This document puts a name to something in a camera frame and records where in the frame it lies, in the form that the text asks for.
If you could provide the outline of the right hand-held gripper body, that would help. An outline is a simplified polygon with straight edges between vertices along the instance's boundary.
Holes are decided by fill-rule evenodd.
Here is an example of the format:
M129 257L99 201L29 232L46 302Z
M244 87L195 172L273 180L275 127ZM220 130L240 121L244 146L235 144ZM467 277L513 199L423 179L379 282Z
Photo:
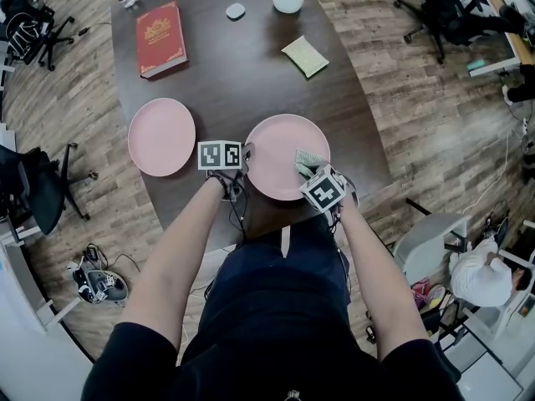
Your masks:
M318 212L331 210L347 195L359 203L354 183L331 164L319 168L311 178L301 184L299 189L303 197Z

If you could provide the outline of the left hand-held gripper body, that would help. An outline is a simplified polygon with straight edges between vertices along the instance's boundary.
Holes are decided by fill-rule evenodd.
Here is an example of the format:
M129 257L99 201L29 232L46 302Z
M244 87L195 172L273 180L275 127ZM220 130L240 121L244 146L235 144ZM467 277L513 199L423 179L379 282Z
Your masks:
M236 201L242 192L247 173L242 144L236 141L214 140L197 143L197 168L207 178L216 178L224 189L223 200Z

